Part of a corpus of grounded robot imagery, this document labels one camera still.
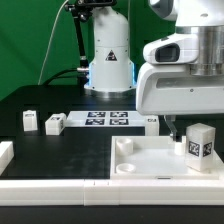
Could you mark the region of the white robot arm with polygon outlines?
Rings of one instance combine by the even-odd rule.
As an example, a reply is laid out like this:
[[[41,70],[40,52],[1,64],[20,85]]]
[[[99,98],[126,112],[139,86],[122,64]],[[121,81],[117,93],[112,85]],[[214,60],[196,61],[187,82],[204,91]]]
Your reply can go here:
[[[142,115],[224,113],[224,0],[149,0],[175,33],[147,44],[136,109]]]

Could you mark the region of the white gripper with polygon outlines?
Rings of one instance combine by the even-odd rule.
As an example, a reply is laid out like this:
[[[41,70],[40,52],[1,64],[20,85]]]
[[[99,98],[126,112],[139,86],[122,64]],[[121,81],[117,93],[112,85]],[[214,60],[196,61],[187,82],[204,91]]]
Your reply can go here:
[[[136,89],[142,115],[165,115],[173,141],[175,115],[224,113],[224,76],[193,76],[187,65],[142,65]]]

